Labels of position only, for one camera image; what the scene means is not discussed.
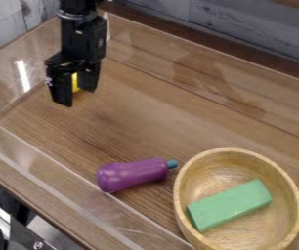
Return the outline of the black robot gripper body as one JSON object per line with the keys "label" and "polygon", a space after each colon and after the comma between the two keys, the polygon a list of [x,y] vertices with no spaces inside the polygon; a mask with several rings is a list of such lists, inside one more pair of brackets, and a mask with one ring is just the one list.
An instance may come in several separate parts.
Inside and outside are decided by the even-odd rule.
{"label": "black robot gripper body", "polygon": [[97,77],[105,56],[107,20],[97,14],[60,14],[61,49],[45,60],[47,75]]}

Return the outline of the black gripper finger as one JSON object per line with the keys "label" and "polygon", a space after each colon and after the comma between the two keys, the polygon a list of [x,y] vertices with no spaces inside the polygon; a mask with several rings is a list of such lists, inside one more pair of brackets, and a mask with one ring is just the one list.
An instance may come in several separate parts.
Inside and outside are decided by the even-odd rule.
{"label": "black gripper finger", "polygon": [[101,62],[89,64],[80,72],[79,72],[79,87],[88,91],[95,92],[97,88],[99,76],[100,76],[100,66]]}
{"label": "black gripper finger", "polygon": [[73,105],[73,72],[49,65],[47,67],[45,83],[49,87],[52,101],[71,107]]}

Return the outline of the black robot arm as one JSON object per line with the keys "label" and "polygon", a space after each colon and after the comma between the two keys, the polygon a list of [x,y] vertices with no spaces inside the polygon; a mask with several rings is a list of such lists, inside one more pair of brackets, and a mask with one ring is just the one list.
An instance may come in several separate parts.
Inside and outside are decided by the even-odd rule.
{"label": "black robot arm", "polygon": [[73,105],[75,88],[95,92],[105,57],[107,20],[96,0],[60,0],[61,49],[44,62],[52,101]]}

